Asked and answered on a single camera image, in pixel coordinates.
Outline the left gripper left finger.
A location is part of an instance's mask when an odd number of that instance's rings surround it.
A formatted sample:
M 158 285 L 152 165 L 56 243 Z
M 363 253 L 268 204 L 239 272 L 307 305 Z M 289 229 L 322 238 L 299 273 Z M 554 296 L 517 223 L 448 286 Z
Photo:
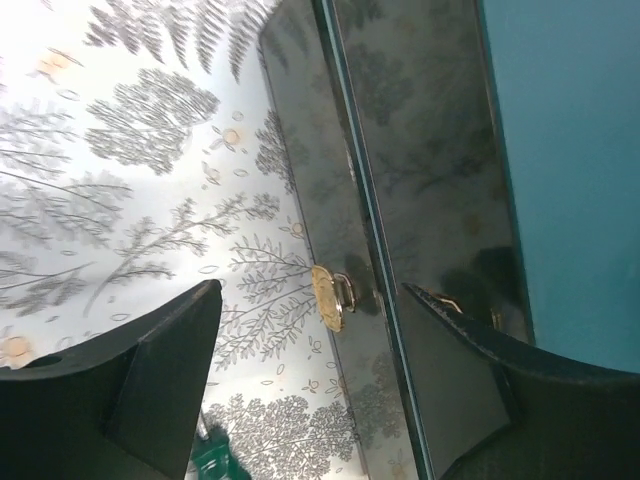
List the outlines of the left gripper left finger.
M 203 281 L 111 331 L 2 368 L 2 478 L 184 478 L 221 290 Z

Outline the small green screwdriver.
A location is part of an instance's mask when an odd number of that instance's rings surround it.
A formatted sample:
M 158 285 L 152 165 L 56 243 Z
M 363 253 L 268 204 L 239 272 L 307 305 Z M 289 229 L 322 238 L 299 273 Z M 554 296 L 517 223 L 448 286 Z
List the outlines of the small green screwdriver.
M 226 430 L 211 423 L 200 409 L 186 479 L 251 480 L 249 472 L 234 456 Z

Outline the clear acrylic drawer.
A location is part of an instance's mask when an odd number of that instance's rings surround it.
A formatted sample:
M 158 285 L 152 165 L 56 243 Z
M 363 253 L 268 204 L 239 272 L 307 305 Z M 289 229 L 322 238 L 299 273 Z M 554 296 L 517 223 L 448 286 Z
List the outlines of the clear acrylic drawer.
M 342 321 L 329 336 L 364 473 L 369 479 L 423 479 L 312 3 L 279 2 L 260 45 L 311 257 L 332 276 L 322 292 L 343 304 Z M 349 300 L 354 307 L 346 306 Z

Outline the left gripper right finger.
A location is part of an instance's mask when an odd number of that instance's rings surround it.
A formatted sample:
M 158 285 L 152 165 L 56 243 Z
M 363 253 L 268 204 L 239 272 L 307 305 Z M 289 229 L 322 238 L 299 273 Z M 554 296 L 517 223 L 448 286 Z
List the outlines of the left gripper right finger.
M 500 333 L 406 288 L 436 479 L 635 479 L 639 377 Z

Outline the teal drawer box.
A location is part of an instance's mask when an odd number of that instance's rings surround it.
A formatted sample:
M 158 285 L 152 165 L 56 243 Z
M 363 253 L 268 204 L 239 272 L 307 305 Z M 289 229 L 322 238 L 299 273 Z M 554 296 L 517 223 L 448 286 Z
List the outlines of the teal drawer box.
M 326 1 L 322 17 L 423 479 L 408 285 L 639 377 L 638 3 Z

